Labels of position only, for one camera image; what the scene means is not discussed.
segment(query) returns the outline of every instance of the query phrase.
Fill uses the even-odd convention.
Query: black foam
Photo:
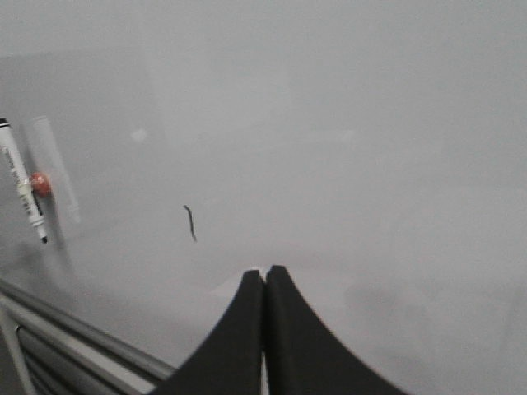
[[[205,342],[151,395],[260,394],[263,303],[259,272],[246,272]]]
[[[285,267],[267,275],[265,360],[272,395],[404,395],[324,326]]]

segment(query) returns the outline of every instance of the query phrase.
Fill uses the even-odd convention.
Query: marker body
[[[11,127],[5,119],[0,119],[0,151],[6,158],[7,166],[15,181],[18,196],[22,201],[22,206],[30,223],[36,228],[42,242],[47,243],[48,237],[44,228],[44,216],[33,196],[30,178],[27,175],[20,152],[16,147]]]

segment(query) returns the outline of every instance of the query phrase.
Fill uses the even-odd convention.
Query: white surface
[[[524,393],[526,7],[2,2],[2,116],[58,174],[47,247],[0,189],[2,277],[178,365],[285,264],[409,392]]]

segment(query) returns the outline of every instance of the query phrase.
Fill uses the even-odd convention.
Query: black marker mark
[[[183,208],[188,212],[189,214],[189,221],[190,221],[190,234],[192,235],[192,239],[197,243],[198,240],[196,239],[196,234],[194,233],[194,220],[192,219],[192,212],[190,211],[189,206],[184,205]]]

